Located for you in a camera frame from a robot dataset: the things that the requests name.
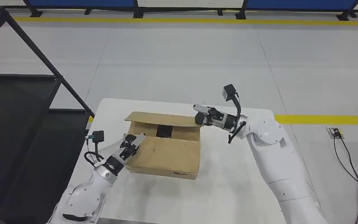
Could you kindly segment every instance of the black metal frame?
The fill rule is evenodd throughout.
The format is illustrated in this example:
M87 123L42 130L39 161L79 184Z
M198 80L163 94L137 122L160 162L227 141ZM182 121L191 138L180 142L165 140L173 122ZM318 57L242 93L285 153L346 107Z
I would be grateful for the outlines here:
M351 16L352 18L357 18L357 15L354 13L354 8L357 6L357 4L358 0L356 0L348 10L343 11L342 14L337 15L336 17L340 21L349 21L348 16Z
M87 106L87 104L81 99L81 97L75 92L75 90L70 86L70 84L65 80L65 78L57 71L54 65L48 60L48 58L42 53L42 51L36 46L36 44L29 38L29 36L24 32L24 30L17 24L17 22L12 18L12 16L5 10L5 8L0 8L0 25L3 25L4 22L7 22L13 30L21 37L21 39L31 48L31 50L40 58L40 60L48 67L48 69L53 73L53 75L58 79L60 84L63 84L64 87L72 94L72 96L83 106L83 108L90 114L91 117L95 117L94 112Z
M38 11L35 7L33 7L29 0L23 0L24 4L26 5L26 7L31 11L31 16L30 17L40 17L44 12L42 11Z

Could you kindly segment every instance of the black cable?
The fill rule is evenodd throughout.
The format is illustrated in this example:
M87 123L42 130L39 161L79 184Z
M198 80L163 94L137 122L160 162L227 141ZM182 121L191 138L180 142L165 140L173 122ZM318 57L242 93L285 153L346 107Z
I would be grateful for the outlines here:
M345 171L346 171L356 182L358 182L358 175L357 175L356 170L355 170L354 167L353 167L353 163L352 163L352 159L351 159L351 154L349 153L349 150L348 150L348 148L346 147L346 144L344 143L342 137L339 137L339 138L342 140L343 145L345 146L346 151L348 152L349 162L350 162L350 164L351 164L351 167L352 167L352 169L353 169L353 171L354 171L354 173L355 173L357 179L352 176L352 174L346 169L346 167L345 167L345 166L343 165L343 163L341 162L340 157L338 156L338 153L337 153L337 150L336 150L336 136L333 136L333 146L334 146L334 148L335 148L335 153L336 153L337 159L338 159L338 161L340 162L340 164L342 165L343 169L345 169Z
M342 138L341 136L340 136L340 139L341 139L343 145L345 146L345 149L346 149L346 151L347 151L347 153L348 153L348 157L349 157L349 163L351 164L351 167L352 167L352 169L353 169L353 172L354 172L354 174L356 175L357 180L358 180L358 174L357 174L357 172L356 172L356 169L354 169L354 166L353 166L353 163L352 163L351 154L349 153L349 150L348 150L348 148L347 148L347 146L346 146L346 144L345 144L345 141L343 141L343 138Z
M88 138L86 139L86 145L87 145L87 152L89 152L90 148L88 147ZM95 162L95 159L93 158L92 154L91 154L91 159L92 159L92 162Z
M100 160L100 157L102 157L100 154L98 154L98 143L95 143L95 155L96 155L96 159L97 159L97 161L98 162L100 162L101 160Z
M231 141L233 140L233 138L240 132L240 130L246 125L246 122L242 122L239 126L238 129L236 129L236 131L233 133L232 136L229 135L229 144L231 143Z
M98 156L98 157L100 157L100 158L103 159L103 160L105 159L105 158L103 158L103 156L101 156L101 155L99 155L99 154L97 154L97 153L95 153L95 152L91 152L91 151L85 152L84 155L83 155L84 159L85 159L87 162L89 162L93 167L95 166L95 163L92 162L92 161L87 157L87 155L95 155L96 157Z

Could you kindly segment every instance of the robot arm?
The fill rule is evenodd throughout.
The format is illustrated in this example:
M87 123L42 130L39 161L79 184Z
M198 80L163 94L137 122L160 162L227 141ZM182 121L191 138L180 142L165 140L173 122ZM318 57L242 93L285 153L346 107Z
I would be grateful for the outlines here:
M128 134L115 154L95 164L88 182L65 190L48 223L97 223L106 200L105 190L113 186L118 173L144 139L145 134Z
M236 99L235 95L232 85L224 87L227 101ZM249 117L239 114L237 99L234 103L237 116L194 105L198 111L195 122L229 131L229 143L235 136L247 138L261 176L276 196L287 223L326 224L310 194L303 163L283 127L272 119L251 123Z

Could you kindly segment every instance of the open cardboard box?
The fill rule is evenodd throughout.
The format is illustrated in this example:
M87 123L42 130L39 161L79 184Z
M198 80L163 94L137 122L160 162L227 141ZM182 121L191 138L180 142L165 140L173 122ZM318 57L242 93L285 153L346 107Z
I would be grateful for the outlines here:
M196 179L200 164L200 126L191 116L132 112L128 133L147 138L126 168L131 172Z

